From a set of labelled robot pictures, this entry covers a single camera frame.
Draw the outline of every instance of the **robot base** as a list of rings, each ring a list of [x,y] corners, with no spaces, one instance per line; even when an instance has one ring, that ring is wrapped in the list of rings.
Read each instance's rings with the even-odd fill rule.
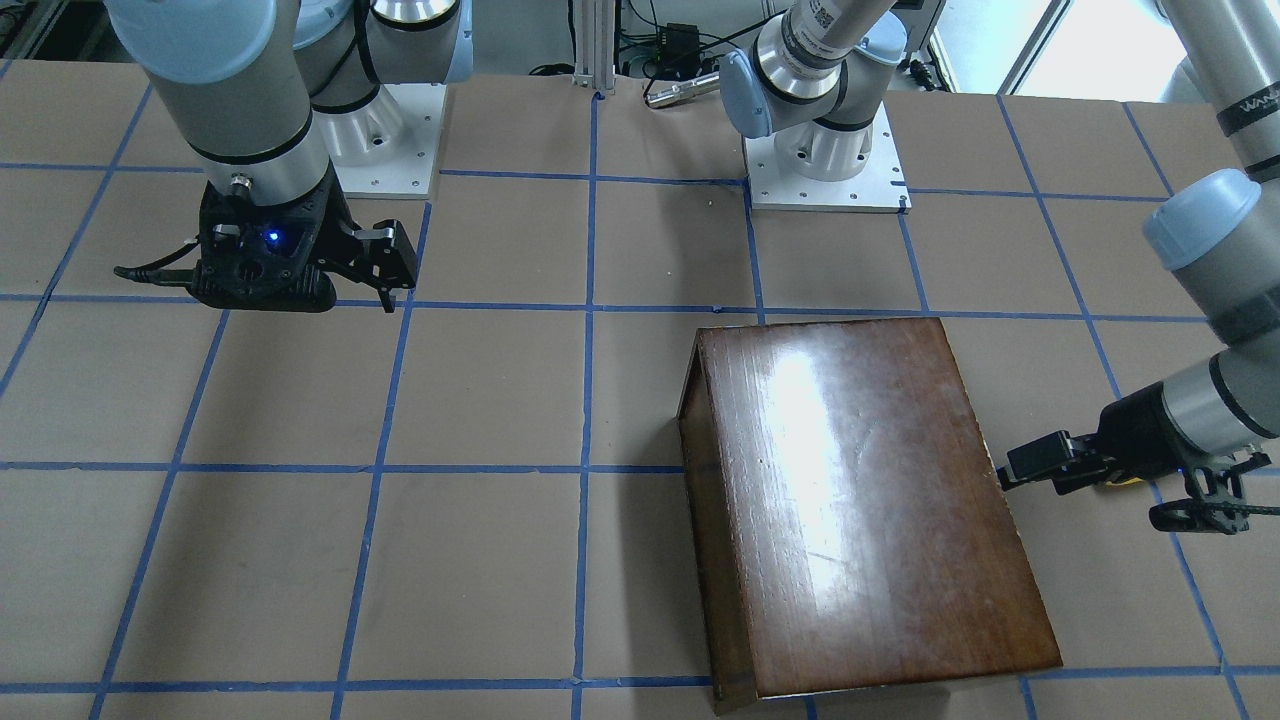
[[[777,156],[773,136],[744,140],[751,205],[758,210],[827,213],[899,213],[911,208],[888,114],[881,105],[872,123],[874,146],[863,172],[850,179],[823,182],[791,172]]]
[[[410,137],[397,151],[370,165],[339,165],[338,179],[347,197],[430,200],[444,128],[447,85],[387,85],[399,104]]]

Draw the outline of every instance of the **light blue joint cap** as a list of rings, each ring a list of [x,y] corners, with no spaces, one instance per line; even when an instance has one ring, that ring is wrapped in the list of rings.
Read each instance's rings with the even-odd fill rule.
[[[351,13],[352,0],[302,0],[298,27],[293,32],[293,49],[302,50],[333,32]]]
[[[896,65],[906,55],[906,26],[893,13],[884,13],[854,51],[882,65]]]
[[[275,28],[276,0],[106,0],[120,45],[143,68],[210,85],[250,67]]]
[[[453,44],[453,59],[444,82],[465,82],[475,70],[475,40],[471,37],[471,0],[458,0],[458,38]]]
[[[721,101],[724,114],[742,137],[764,137],[773,132],[764,86],[745,50],[730,53],[721,63]]]
[[[1219,170],[1166,200],[1142,232],[1165,269],[1180,270],[1231,234],[1261,196],[1262,186],[1240,170]]]

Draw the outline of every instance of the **brown wooden box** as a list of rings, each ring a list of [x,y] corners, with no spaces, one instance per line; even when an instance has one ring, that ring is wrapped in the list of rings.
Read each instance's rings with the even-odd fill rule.
[[[701,329],[680,430],[718,714],[1061,666],[938,320]]]

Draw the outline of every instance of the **cable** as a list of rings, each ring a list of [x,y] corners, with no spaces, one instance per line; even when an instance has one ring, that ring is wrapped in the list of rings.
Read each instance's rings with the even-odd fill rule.
[[[768,18],[764,18],[763,20],[758,22],[758,23],[751,23],[751,24],[749,24],[749,26],[744,27],[742,29],[740,29],[740,31],[737,31],[737,32],[735,32],[735,33],[730,35],[728,37],[723,37],[723,38],[721,38],[721,40],[718,40],[718,41],[716,41],[716,42],[708,42],[707,45],[700,45],[700,46],[698,46],[696,49],[694,49],[694,50],[690,50],[689,53],[685,53],[684,55],[680,55],[680,56],[677,56],[677,58],[673,58],[673,59],[672,59],[672,60],[669,60],[669,61],[671,61],[671,63],[676,63],[676,61],[678,61],[678,60],[684,60],[685,58],[687,58],[687,56],[692,55],[694,53],[696,53],[698,55],[701,55],[701,54],[703,54],[703,50],[709,50],[709,49],[712,49],[712,47],[716,47],[717,45],[721,45],[722,42],[728,42],[728,41],[731,41],[731,40],[733,40],[735,37],[740,37],[740,36],[744,36],[744,35],[746,35],[746,33],[751,32],[753,29],[759,29],[759,28],[764,27],[764,26],[765,26],[765,24],[767,24],[767,23],[768,23],[769,20],[772,20],[773,18],[776,18],[776,17],[781,15],[782,13],[786,13],[786,10],[782,10],[782,12],[780,12],[780,13],[774,13],[774,14],[769,15]],[[667,60],[663,60],[663,59],[659,59],[659,60],[658,60],[658,69],[657,69],[655,72],[654,72],[654,77],[650,77],[650,78],[649,78],[649,85],[646,85],[646,86],[644,87],[644,90],[641,90],[641,91],[640,91],[640,95],[641,95],[641,96],[644,96],[644,95],[649,95],[649,91],[650,91],[650,90],[653,90],[653,83],[654,83],[654,82],[657,82],[657,79],[658,79],[658,76],[659,76],[659,74],[662,74],[662,69],[663,69],[663,67],[664,67],[666,64],[667,64]]]
[[[627,0],[627,5],[631,6],[631,14],[634,14],[637,18],[640,18],[640,22],[643,22],[645,24],[650,24],[650,26],[653,26],[653,27],[655,27],[658,29],[662,29],[662,24],[658,23],[658,13],[657,13],[657,10],[654,10],[653,19],[650,20],[649,18],[641,15],[636,10],[636,6],[635,6],[635,4],[634,4],[632,0]],[[653,9],[653,0],[649,0],[649,8]],[[732,38],[736,37],[736,36],[732,36],[732,35],[730,37],[727,37],[727,38],[721,37],[718,35],[712,35],[709,32],[699,32],[698,35],[699,35],[699,37],[709,37],[709,38],[716,40],[718,42],[728,42],[733,47],[739,47],[736,42],[732,42]]]
[[[568,41],[573,46],[573,63],[577,64],[577,28],[573,27],[573,0],[568,0]]]
[[[329,74],[325,76],[324,82],[321,82],[320,86],[316,87],[314,91],[311,91],[311,92],[307,94],[312,100],[317,95],[320,95],[321,92],[324,92],[325,90],[328,90],[330,85],[333,85],[334,78],[338,77],[338,72],[342,70],[342,67],[344,64],[347,64],[347,60],[351,58],[351,54],[355,53],[355,51],[356,51],[356,37],[352,36],[351,42],[347,45],[347,49],[343,50],[343,53],[342,53],[342,58],[338,58],[338,61],[333,64],[333,69],[329,70]]]
[[[568,63],[549,63],[547,65],[538,65],[536,68],[529,70],[529,74],[549,77],[549,76],[571,76],[575,72],[576,70],[573,69],[573,65],[570,65]]]

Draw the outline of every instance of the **metal pole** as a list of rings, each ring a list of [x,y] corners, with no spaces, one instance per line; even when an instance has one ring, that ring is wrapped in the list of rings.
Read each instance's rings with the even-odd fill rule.
[[[617,28],[613,0],[577,0],[573,6],[577,42],[573,83],[613,92],[613,38]]]

